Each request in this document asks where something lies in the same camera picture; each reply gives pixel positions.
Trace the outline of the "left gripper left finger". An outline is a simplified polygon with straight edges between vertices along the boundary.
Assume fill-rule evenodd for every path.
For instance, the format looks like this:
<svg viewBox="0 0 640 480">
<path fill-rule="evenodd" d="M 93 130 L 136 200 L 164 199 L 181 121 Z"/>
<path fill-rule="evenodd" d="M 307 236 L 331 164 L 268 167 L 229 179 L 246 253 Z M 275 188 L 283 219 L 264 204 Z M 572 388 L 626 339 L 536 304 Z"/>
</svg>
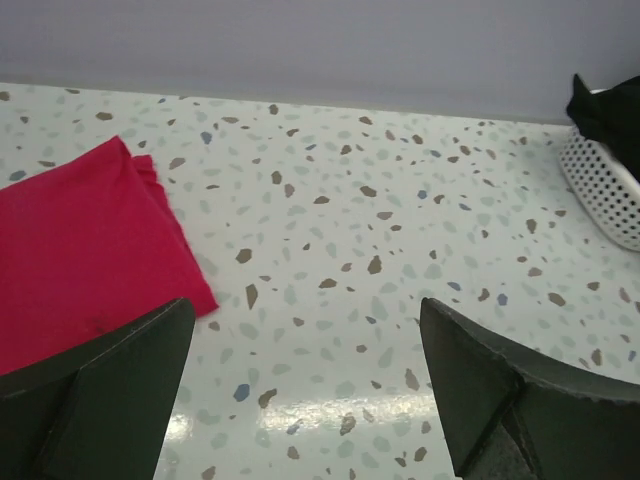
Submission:
<svg viewBox="0 0 640 480">
<path fill-rule="evenodd" d="M 1 378 L 4 479 L 153 477 L 195 325 L 185 298 Z"/>
</svg>

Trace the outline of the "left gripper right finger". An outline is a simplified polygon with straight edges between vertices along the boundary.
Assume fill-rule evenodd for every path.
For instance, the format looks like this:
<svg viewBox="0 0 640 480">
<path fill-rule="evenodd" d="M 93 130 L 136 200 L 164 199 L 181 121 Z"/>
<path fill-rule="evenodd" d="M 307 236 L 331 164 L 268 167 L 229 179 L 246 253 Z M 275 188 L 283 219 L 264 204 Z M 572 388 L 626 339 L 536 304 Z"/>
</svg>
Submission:
<svg viewBox="0 0 640 480">
<path fill-rule="evenodd" d="M 498 335 L 444 303 L 420 333 L 459 479 L 636 479 L 639 387 Z"/>
</svg>

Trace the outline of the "pink t shirt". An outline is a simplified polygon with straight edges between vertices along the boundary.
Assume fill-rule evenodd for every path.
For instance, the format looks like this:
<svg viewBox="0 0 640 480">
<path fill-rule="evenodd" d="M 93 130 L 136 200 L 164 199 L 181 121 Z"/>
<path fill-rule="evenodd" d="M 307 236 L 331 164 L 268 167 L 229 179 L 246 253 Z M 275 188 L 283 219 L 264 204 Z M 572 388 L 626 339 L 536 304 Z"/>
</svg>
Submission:
<svg viewBox="0 0 640 480">
<path fill-rule="evenodd" d="M 1 370 L 185 298 L 217 308 L 153 161 L 112 138 L 1 191 Z"/>
</svg>

